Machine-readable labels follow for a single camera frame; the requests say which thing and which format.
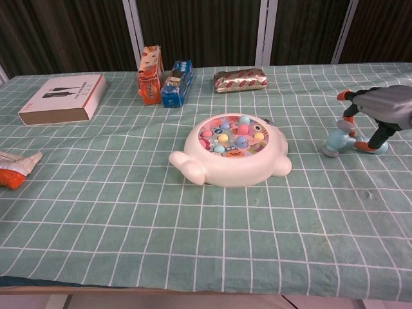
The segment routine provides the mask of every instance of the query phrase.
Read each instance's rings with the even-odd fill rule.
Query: blue snack package
[[[161,95],[165,108],[179,108],[186,100],[193,78],[192,61],[176,61],[163,84]]]

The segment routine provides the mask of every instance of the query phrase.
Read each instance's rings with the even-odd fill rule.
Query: white box
[[[76,75],[49,79],[23,106],[25,125],[90,120],[106,92],[103,75]]]

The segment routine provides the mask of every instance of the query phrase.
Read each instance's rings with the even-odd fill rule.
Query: gold wrapped package
[[[214,75],[214,89],[220,93],[264,89],[266,85],[267,78],[261,69],[221,71]]]

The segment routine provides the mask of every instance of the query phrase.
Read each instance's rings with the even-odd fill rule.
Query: table
[[[23,126],[17,112],[63,75],[2,85],[0,150],[44,156],[19,190],[0,188],[0,285],[412,301],[412,131],[396,133],[384,155],[320,151],[348,106],[339,92],[412,85],[412,65],[271,66],[266,90],[213,92],[215,72],[237,69],[195,69],[178,109],[143,106],[136,72],[104,72],[109,88],[91,121],[49,126]],[[287,177],[222,189],[169,165],[193,125],[231,112],[282,130]],[[356,121],[373,134],[372,119]]]

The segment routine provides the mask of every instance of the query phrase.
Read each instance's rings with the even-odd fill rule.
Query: yellow ball
[[[265,136],[263,135],[262,132],[257,132],[257,133],[255,133],[255,134],[253,134],[253,138],[254,138],[255,140],[264,140],[264,139],[265,139]]]
[[[229,136],[227,134],[221,134],[218,136],[218,140],[220,142],[227,142],[229,140]]]

